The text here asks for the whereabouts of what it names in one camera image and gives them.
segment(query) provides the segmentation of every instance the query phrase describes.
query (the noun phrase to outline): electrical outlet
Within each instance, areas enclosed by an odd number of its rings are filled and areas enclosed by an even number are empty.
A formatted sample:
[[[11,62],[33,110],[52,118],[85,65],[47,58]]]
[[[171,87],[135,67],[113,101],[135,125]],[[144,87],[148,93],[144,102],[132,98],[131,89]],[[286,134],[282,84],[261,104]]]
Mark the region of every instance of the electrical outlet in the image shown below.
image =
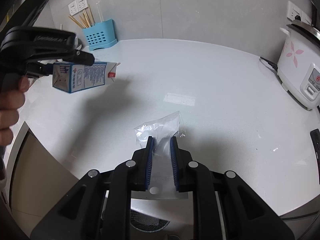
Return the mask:
[[[88,8],[87,0],[76,0],[78,11],[82,11],[85,8]]]
[[[70,3],[68,5],[69,7],[69,13],[70,15],[74,15],[76,14],[79,10],[78,10],[78,7],[77,7],[77,3],[76,3],[76,0],[74,0],[72,3]]]
[[[302,19],[302,10],[294,5],[292,2],[288,1],[287,17],[290,20],[294,20],[296,16],[300,16]]]
[[[301,20],[302,20],[304,23],[311,25],[312,20],[311,20],[311,18],[310,18],[305,12],[302,12]]]

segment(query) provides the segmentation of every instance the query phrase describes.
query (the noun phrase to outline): white countertop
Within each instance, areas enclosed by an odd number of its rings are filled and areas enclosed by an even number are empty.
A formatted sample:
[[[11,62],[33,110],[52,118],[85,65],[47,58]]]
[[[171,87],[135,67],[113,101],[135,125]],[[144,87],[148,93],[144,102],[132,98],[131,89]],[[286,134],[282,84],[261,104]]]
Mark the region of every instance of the white countertop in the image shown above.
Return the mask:
[[[120,41],[93,52],[121,62],[116,82],[68,94],[43,77],[27,92],[25,121],[52,156],[77,178],[131,159],[133,128],[180,111],[180,148],[220,173],[234,170],[278,214],[320,194],[310,131],[320,127],[259,57],[218,45],[166,39]],[[18,148],[9,146],[5,154]],[[132,200],[132,208],[192,223],[191,200]]]

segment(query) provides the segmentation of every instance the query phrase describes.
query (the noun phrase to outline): finger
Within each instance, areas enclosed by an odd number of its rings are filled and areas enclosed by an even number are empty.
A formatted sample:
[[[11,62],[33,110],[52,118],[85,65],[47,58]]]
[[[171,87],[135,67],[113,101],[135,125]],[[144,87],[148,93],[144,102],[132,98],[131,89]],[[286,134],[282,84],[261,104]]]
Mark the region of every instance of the finger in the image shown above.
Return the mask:
[[[1,110],[0,111],[0,129],[9,128],[19,120],[17,110]]]
[[[22,78],[20,78],[19,82],[18,82],[18,89],[21,92],[27,92],[29,89],[30,83],[29,83],[29,79],[24,76]]]
[[[25,97],[23,92],[18,90],[11,90],[0,93],[0,109],[11,110],[18,109],[23,106]]]
[[[7,146],[12,143],[13,133],[8,129],[0,130],[0,146]]]

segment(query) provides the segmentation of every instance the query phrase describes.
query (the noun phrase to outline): black cable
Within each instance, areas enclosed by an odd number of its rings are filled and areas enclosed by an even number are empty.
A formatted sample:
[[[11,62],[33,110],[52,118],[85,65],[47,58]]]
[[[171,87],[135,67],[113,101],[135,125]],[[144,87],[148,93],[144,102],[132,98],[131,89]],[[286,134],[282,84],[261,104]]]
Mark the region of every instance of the black cable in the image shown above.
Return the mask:
[[[311,216],[314,216],[314,215],[317,215],[319,211],[316,211],[316,212],[312,212],[310,214],[306,214],[306,215],[301,215],[301,216],[296,216],[296,217],[289,217],[289,218],[281,218],[282,221],[295,221],[295,220],[298,220],[298,219],[302,219],[302,218],[306,218],[306,217],[311,217]]]
[[[276,72],[278,72],[278,65],[270,60],[267,60],[263,57],[260,57],[260,59],[263,59],[265,62],[267,62]]]

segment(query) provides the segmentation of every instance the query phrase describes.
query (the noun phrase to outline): plastic bag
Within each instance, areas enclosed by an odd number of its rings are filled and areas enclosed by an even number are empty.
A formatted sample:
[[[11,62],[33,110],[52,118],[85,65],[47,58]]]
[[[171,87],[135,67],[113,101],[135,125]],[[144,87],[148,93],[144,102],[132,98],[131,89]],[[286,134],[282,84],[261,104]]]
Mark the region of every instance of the plastic bag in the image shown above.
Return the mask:
[[[185,130],[180,129],[182,123],[180,111],[169,114],[159,120],[146,122],[134,130],[141,148],[147,145],[148,137],[155,138],[152,154],[151,182],[148,191],[135,192],[133,198],[141,199],[182,199],[188,198],[188,193],[176,191],[173,180],[170,138],[185,136]]]

